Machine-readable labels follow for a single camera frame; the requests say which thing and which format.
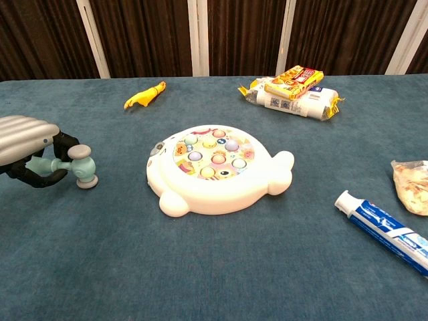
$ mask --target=barcode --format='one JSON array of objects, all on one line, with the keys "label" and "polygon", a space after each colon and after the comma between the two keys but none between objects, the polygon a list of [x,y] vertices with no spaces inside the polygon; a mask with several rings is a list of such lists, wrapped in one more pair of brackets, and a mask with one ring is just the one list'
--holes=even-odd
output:
[{"label": "barcode", "polygon": [[280,106],[280,100],[277,98],[271,98],[270,106],[279,107]]},{"label": "barcode", "polygon": [[281,108],[286,109],[286,110],[289,110],[289,109],[290,109],[290,102],[288,102],[288,101],[286,101],[286,100],[283,100],[283,101],[281,102]]},{"label": "barcode", "polygon": [[291,111],[299,114],[302,111],[302,108],[298,106],[298,104],[293,104]]}]

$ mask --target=brown curtain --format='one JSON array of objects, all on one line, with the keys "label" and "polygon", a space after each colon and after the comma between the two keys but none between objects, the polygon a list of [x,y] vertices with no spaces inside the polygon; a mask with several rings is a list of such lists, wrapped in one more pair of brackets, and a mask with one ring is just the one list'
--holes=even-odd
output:
[{"label": "brown curtain", "polygon": [[208,0],[210,76],[274,75],[286,0]]},{"label": "brown curtain", "polygon": [[0,80],[99,78],[76,1],[0,0]]},{"label": "brown curtain", "polygon": [[286,69],[384,74],[416,0],[297,0]]},{"label": "brown curtain", "polygon": [[112,78],[192,76],[187,0],[91,0]]},{"label": "brown curtain", "polygon": [[425,32],[406,74],[428,74],[428,31]]}]

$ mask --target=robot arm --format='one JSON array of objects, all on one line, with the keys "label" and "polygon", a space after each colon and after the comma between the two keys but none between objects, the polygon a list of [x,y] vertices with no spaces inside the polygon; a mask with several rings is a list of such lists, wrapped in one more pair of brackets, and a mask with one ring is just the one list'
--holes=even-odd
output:
[{"label": "robot arm", "polygon": [[43,177],[25,166],[32,156],[41,157],[44,148],[51,144],[55,156],[65,162],[71,161],[67,152],[79,140],[42,120],[24,116],[0,118],[0,174],[6,173],[35,188],[56,184],[67,175],[67,170],[58,169]]},{"label": "robot arm", "polygon": [[67,175],[67,170],[58,169],[54,171],[51,175],[42,177],[35,172],[27,169],[25,167],[26,161],[21,159],[13,164],[9,165],[6,174],[12,179],[19,179],[21,182],[24,182],[28,185],[31,185],[35,188],[44,188],[48,186],[52,186],[58,183]]}]

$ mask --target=yellow snack box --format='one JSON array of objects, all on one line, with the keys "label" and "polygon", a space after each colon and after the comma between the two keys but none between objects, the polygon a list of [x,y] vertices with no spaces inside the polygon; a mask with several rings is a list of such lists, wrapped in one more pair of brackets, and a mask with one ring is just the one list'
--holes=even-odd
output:
[{"label": "yellow snack box", "polygon": [[294,66],[283,74],[265,83],[265,91],[289,100],[296,100],[318,84],[324,73],[302,66]]}]

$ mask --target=bag of chips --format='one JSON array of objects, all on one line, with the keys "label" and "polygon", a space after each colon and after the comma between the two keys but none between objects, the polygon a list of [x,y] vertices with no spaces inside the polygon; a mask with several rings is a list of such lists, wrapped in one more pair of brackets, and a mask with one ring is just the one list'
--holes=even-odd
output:
[{"label": "bag of chips", "polygon": [[397,195],[406,209],[428,216],[428,161],[391,162]]}]

